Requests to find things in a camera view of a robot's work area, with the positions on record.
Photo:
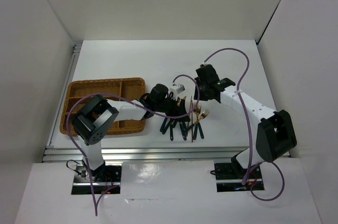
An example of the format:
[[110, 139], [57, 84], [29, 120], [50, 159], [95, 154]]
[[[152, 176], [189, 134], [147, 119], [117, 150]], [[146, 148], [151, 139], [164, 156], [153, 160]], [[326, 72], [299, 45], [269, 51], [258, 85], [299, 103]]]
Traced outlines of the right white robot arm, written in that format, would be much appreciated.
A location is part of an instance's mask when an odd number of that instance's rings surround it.
[[196, 69], [194, 99], [216, 100], [231, 108], [250, 124], [252, 144], [231, 158], [232, 175], [248, 179], [249, 167], [261, 162], [272, 163], [297, 145], [290, 114], [276, 111], [247, 95], [232, 80], [220, 79], [214, 67], [202, 64]]

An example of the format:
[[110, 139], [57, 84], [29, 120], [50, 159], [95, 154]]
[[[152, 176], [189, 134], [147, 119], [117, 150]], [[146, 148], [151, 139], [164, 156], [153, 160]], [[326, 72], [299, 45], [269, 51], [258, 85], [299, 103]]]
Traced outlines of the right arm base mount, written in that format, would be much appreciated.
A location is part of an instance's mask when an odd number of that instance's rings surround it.
[[242, 169], [238, 163], [214, 163], [214, 169], [210, 171], [216, 179], [217, 192], [241, 192], [250, 191], [253, 185], [253, 190], [264, 190], [264, 183], [260, 166], [251, 171], [245, 185], [242, 184], [242, 179], [246, 174], [246, 169]]

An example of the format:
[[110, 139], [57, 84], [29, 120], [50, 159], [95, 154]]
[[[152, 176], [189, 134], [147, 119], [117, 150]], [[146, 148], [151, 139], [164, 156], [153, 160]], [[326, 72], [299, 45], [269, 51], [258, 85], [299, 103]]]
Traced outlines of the copper chopstick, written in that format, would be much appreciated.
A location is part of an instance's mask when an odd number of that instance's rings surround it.
[[[193, 110], [193, 106], [194, 106], [194, 101], [193, 101], [193, 99], [191, 97], [191, 99], [190, 99], [190, 109], [191, 110]], [[191, 112], [190, 113], [190, 123], [189, 123], [189, 125], [193, 124], [193, 117], [194, 117], [194, 114], [193, 114], [193, 112]], [[190, 142], [193, 143], [193, 128], [191, 128], [189, 130], [189, 133], [187, 135], [189, 136]]]

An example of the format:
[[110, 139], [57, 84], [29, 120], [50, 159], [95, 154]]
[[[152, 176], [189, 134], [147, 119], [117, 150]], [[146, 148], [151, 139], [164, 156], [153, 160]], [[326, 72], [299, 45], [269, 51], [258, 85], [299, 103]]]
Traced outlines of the aluminium table rail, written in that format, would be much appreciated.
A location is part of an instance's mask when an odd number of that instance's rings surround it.
[[[105, 161], [185, 161], [185, 160], [229, 160], [245, 147], [170, 147], [170, 148], [104, 148]], [[42, 162], [79, 161], [82, 154], [74, 148], [48, 147]]]

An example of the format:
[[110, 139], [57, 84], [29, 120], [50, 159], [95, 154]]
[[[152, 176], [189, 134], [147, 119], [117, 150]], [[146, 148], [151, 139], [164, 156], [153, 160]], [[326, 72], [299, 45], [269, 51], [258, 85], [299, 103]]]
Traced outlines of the gold spoon green handle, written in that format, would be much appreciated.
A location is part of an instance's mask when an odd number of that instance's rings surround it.
[[184, 141], [187, 140], [187, 126], [186, 126], [186, 122], [180, 118], [179, 119], [179, 126], [180, 126], [180, 130], [181, 130], [181, 135]]

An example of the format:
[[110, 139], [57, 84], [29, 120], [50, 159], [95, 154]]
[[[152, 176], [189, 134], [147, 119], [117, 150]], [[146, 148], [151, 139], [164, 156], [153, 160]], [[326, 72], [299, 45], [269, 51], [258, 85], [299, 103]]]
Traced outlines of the wicker cutlery tray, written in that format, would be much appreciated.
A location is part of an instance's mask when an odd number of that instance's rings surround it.
[[[68, 85], [61, 115], [60, 132], [64, 135], [67, 134], [66, 120], [68, 114], [71, 113], [71, 115], [74, 116], [88, 101], [83, 101], [72, 112], [70, 109], [77, 101], [87, 95], [110, 93], [128, 100], [135, 100], [141, 97], [145, 92], [145, 80], [139, 77], [74, 81]], [[144, 130], [145, 125], [145, 121], [136, 120], [114, 122], [108, 130], [107, 135], [140, 133]]]

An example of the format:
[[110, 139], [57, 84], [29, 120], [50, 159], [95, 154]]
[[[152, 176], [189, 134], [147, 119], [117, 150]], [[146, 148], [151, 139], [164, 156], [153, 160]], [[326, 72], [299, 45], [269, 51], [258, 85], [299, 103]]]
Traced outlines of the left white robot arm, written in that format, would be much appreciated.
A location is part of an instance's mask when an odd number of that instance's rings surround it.
[[106, 165], [102, 156], [101, 140], [114, 122], [142, 121], [153, 117], [155, 113], [178, 117], [182, 122], [190, 120], [186, 115], [185, 101], [174, 98], [174, 94], [160, 83], [151, 92], [132, 101], [106, 99], [101, 94], [93, 96], [72, 119], [84, 153], [82, 162], [86, 168], [86, 176], [92, 181], [99, 181], [104, 177]]

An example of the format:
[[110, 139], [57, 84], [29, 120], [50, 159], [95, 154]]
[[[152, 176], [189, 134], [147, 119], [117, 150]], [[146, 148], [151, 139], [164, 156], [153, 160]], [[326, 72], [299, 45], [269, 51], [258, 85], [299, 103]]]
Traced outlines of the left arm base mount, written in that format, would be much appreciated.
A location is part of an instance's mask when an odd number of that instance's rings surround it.
[[[90, 195], [90, 175], [79, 161], [68, 160], [66, 167], [74, 172], [72, 195]], [[92, 177], [95, 194], [120, 194], [122, 165], [106, 165], [102, 171]]]

